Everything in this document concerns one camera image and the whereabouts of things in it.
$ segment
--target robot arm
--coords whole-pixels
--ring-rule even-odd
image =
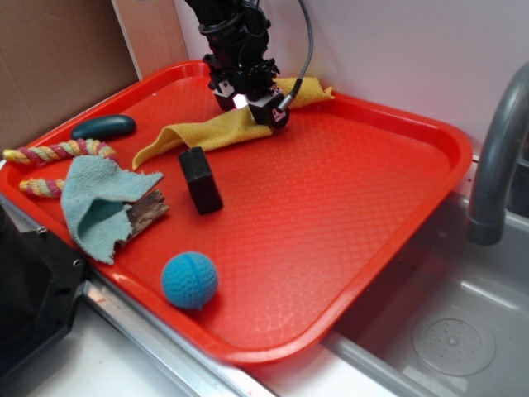
[[[185,1],[212,50],[203,60],[210,69],[209,87],[221,109],[233,109],[233,98],[243,94],[257,123],[284,127],[289,110],[279,106],[284,95],[273,81],[279,73],[275,60],[263,59],[270,21],[259,8],[259,0]]]

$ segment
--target sink drain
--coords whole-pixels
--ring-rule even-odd
[[[458,309],[422,317],[413,330],[413,347],[430,368],[446,375],[473,375],[494,359],[492,332],[477,318]]]

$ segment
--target rope toy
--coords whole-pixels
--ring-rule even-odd
[[[105,159],[116,159],[116,152],[105,142],[97,139],[70,140],[57,145],[21,147],[18,150],[6,149],[3,151],[5,161],[25,165],[42,165],[51,161],[70,159],[78,155],[100,155]]]
[[[64,189],[64,181],[62,179],[30,179],[23,180],[19,184],[20,190],[29,195],[37,197],[46,197],[48,199],[56,199],[60,197]]]

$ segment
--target blue ball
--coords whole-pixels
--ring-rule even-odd
[[[162,273],[162,289],[177,308],[200,310],[217,292],[218,274],[211,259],[184,252],[171,259]]]

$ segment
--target yellow cloth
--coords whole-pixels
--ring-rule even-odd
[[[296,79],[276,79],[275,82],[286,94],[293,88]],[[311,103],[333,99],[331,91],[332,87],[324,91],[318,79],[306,77],[290,107],[300,108]],[[233,143],[270,135],[272,135],[272,129],[257,124],[248,107],[233,109],[207,122],[190,122],[164,127],[156,141],[136,154],[132,161],[132,169],[136,170],[151,157],[182,144],[189,147],[201,146],[205,151],[211,151]]]

